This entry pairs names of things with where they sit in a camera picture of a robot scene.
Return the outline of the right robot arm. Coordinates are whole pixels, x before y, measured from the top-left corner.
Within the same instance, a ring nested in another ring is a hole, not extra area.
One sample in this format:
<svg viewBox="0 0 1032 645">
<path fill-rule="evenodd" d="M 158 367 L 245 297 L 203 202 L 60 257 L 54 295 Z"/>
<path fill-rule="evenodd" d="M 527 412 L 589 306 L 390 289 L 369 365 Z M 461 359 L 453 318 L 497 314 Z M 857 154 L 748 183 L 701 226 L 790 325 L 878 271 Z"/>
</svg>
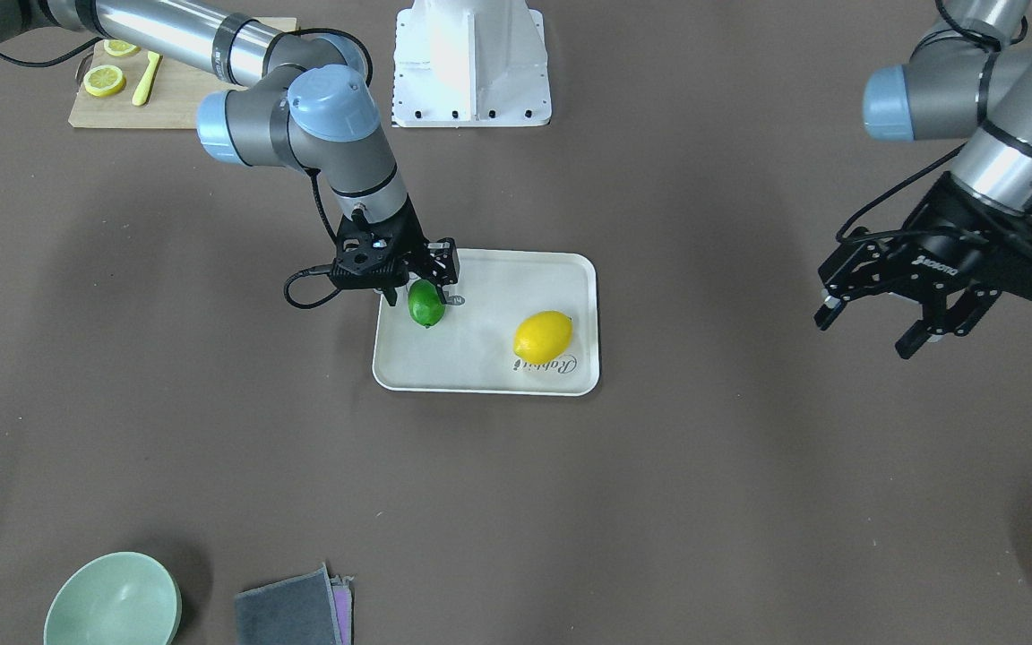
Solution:
<svg viewBox="0 0 1032 645">
<path fill-rule="evenodd" d="M 131 42 L 228 84 L 196 112 L 209 156 L 291 168 L 336 197 L 336 256 L 307 275 L 337 291 L 380 291 L 389 305 L 414 278 L 437 291 L 458 281 L 455 241 L 430 241 L 419 225 L 356 37 L 315 30 L 305 38 L 201 1 L 0 1 L 0 44 L 45 26 Z"/>
</svg>

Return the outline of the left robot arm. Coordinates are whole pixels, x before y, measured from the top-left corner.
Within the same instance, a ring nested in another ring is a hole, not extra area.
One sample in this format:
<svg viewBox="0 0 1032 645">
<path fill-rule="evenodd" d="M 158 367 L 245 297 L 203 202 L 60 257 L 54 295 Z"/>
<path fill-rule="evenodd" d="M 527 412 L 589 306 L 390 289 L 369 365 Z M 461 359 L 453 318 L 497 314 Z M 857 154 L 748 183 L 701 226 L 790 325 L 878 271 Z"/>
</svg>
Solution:
<svg viewBox="0 0 1032 645">
<path fill-rule="evenodd" d="M 818 270 L 828 328 L 848 303 L 892 294 L 921 315 L 894 348 L 966 336 L 1003 295 L 1032 302 L 1032 49 L 1024 1 L 939 1 L 938 20 L 905 64 L 864 89 L 864 129 L 884 142 L 958 139 L 941 171 L 894 231 L 859 215 Z"/>
</svg>

